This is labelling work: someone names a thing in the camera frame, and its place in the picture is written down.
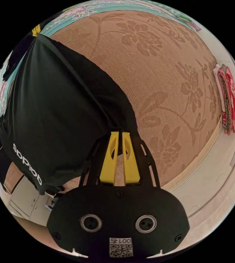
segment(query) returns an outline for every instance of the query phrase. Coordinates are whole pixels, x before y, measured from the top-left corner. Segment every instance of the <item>teal fabric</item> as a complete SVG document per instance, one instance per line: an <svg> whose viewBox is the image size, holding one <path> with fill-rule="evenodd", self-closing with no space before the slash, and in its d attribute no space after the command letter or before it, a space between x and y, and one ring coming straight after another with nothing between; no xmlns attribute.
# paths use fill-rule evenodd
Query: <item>teal fabric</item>
<svg viewBox="0 0 235 263"><path fill-rule="evenodd" d="M41 34L50 37L60 29L70 25L71 23L78 21L84 17L116 10L132 10L132 11L142 11L151 13L154 15L162 16L171 20L175 20L180 24L187 26L184 22L177 19L178 11L174 11L172 8L153 2L153 1L140 1L140 0L94 0L88 1L74 6L68 11L64 12L58 19L48 23Z"/></svg>

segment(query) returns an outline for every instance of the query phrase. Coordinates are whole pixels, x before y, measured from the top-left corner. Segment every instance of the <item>folded fabric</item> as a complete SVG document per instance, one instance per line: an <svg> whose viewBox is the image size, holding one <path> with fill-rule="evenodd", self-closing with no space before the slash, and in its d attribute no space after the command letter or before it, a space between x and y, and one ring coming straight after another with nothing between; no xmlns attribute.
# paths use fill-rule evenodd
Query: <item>folded fabric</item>
<svg viewBox="0 0 235 263"><path fill-rule="evenodd" d="M226 67L226 78L227 78L228 87L231 95L231 101L232 101L232 120L234 120L235 122L235 84L229 67Z"/></svg>
<svg viewBox="0 0 235 263"><path fill-rule="evenodd" d="M218 80L222 89L222 94L225 102L225 123L223 122L223 127L225 128L225 132L230 135L231 131L233 130L233 126L235 127L235 125L232 120L231 96L228 87L228 81L226 78L226 66L224 64L218 70Z"/></svg>
<svg viewBox="0 0 235 263"><path fill-rule="evenodd" d="M219 68L220 68L220 65L217 64L215 66L215 68L213 69L213 74L215 76L215 80L216 80L216 83L217 83L217 88L219 90L220 101L221 101L221 106L222 106L222 122L223 122L223 125L225 126L226 112L225 112L225 101L224 101L224 97L223 97L224 91L222 90L221 84L220 84L219 79L218 79L218 70L219 70Z"/></svg>

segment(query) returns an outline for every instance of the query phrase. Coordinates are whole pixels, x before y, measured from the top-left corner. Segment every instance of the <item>qr code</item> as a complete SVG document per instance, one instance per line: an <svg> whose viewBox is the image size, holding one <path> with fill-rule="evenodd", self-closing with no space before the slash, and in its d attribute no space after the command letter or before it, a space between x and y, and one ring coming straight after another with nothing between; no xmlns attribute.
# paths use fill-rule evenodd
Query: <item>qr code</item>
<svg viewBox="0 0 235 263"><path fill-rule="evenodd" d="M109 242L109 256L111 258L124 258L133 256L131 238L111 238Z"/></svg>

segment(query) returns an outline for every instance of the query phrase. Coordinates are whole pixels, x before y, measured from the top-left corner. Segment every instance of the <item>screw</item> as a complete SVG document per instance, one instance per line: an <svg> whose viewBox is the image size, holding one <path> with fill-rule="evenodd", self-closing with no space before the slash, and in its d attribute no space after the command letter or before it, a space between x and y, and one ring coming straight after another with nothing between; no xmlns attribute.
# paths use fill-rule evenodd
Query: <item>screw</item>
<svg viewBox="0 0 235 263"><path fill-rule="evenodd" d="M124 193L122 191L116 191L115 192L115 197L122 198L123 196L124 196Z"/></svg>
<svg viewBox="0 0 235 263"><path fill-rule="evenodd" d="M182 234L179 234L175 237L176 242L180 242L182 240Z"/></svg>
<svg viewBox="0 0 235 263"><path fill-rule="evenodd" d="M54 232L54 233L53 233L53 237L54 237L55 239L57 239L57 240L61 240L61 235L60 235L59 233L57 233L57 232Z"/></svg>

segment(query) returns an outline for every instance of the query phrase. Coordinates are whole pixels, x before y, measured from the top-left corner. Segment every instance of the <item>white cabinet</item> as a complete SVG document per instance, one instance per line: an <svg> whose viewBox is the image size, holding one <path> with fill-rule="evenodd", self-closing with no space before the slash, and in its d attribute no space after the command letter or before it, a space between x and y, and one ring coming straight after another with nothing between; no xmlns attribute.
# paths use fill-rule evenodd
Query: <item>white cabinet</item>
<svg viewBox="0 0 235 263"><path fill-rule="evenodd" d="M51 211L45 205L51 205L51 200L53 199L48 195L40 195L35 203L30 221L46 226Z"/></svg>
<svg viewBox="0 0 235 263"><path fill-rule="evenodd" d="M29 220L29 217L23 211L21 211L12 201L10 201L8 205L8 210L11 214L15 216Z"/></svg>
<svg viewBox="0 0 235 263"><path fill-rule="evenodd" d="M38 197L38 191L26 177L23 177L14 189L10 201L30 217Z"/></svg>

